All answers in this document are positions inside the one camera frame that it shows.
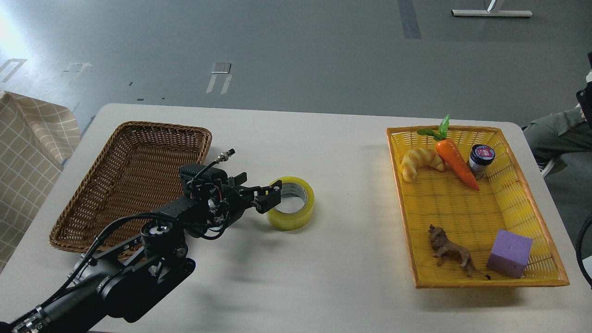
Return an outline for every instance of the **wicker basket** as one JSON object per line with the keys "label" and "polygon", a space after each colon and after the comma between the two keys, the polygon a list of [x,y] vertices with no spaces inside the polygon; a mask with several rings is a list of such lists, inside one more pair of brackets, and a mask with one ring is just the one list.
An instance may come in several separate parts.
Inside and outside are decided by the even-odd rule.
{"label": "wicker basket", "polygon": [[[203,163],[211,138],[200,127],[140,121],[119,125],[53,226],[51,245],[85,252],[113,220],[149,212],[182,195],[179,167]],[[145,222],[127,223],[99,249],[136,235]]]}
{"label": "wicker basket", "polygon": [[[387,129],[403,226],[414,282],[417,288],[443,287],[554,287],[569,284],[559,253],[536,207],[522,170],[500,129],[451,126],[448,138],[468,159],[475,144],[491,146],[494,162],[479,180],[480,191],[466,186],[449,168],[445,172],[425,167],[413,183],[405,182],[399,165],[411,148],[434,148],[435,141],[416,131],[424,127]],[[488,281],[449,261],[438,267],[429,241],[430,224],[441,226],[449,239],[471,251],[477,270]],[[534,239],[525,276],[511,278],[485,267],[497,231],[505,229]]]}

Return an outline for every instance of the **white table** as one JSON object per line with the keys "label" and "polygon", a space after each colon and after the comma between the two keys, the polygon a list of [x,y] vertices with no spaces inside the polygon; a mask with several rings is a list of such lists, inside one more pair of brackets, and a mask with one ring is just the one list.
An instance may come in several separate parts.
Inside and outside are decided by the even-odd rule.
{"label": "white table", "polygon": [[416,290],[408,267],[386,127],[440,120],[109,104],[103,107],[0,274],[0,319],[11,321],[51,295],[78,254],[48,234],[112,131],[129,120],[202,126],[207,161],[246,171],[246,185],[295,175],[316,196],[312,221],[279,232],[249,210],[218,240],[189,239],[197,269],[141,320],[105,318],[108,332],[584,332],[592,292],[520,128],[501,128],[529,182],[571,285]]}

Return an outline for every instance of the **jar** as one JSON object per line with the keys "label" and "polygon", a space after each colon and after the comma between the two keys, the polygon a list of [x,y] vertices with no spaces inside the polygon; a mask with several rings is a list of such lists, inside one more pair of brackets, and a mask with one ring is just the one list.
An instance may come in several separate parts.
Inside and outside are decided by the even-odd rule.
{"label": "jar", "polygon": [[471,149],[471,155],[467,161],[467,165],[476,179],[481,179],[485,174],[485,170],[496,158],[496,152],[492,147],[485,145],[474,145]]}

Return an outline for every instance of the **toy carrot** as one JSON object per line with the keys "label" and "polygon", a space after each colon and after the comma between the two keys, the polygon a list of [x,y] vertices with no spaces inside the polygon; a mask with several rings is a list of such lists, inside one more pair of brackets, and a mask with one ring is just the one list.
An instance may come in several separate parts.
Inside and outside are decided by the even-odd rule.
{"label": "toy carrot", "polygon": [[458,177],[473,190],[479,190],[479,184],[475,175],[469,169],[465,160],[461,156],[461,152],[454,141],[446,138],[446,132],[448,132],[448,124],[450,122],[450,114],[448,114],[442,120],[438,132],[436,133],[430,129],[420,129],[417,131],[419,135],[431,135],[434,140],[437,141],[436,152],[440,157],[450,165],[452,170],[458,175]]}

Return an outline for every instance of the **yellow plastic basket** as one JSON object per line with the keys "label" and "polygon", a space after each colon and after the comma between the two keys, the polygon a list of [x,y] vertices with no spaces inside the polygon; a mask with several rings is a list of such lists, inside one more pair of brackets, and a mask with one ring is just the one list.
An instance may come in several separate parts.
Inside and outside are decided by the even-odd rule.
{"label": "yellow plastic basket", "polygon": [[[431,137],[416,133],[421,128],[425,127],[387,128],[416,288],[569,285],[559,253],[501,130],[473,126],[450,126],[448,130],[448,138],[458,145],[465,160],[476,144],[488,145],[496,152],[495,160],[479,180],[481,190],[474,191],[450,168],[440,172],[426,166],[418,170],[415,182],[403,180],[398,170],[405,153],[411,148],[435,147]],[[439,267],[429,241],[430,224],[441,226],[452,242],[468,248],[477,270],[489,274],[491,280],[478,273],[467,277],[455,260]],[[485,266],[499,229],[534,240],[522,278],[505,276]]]}

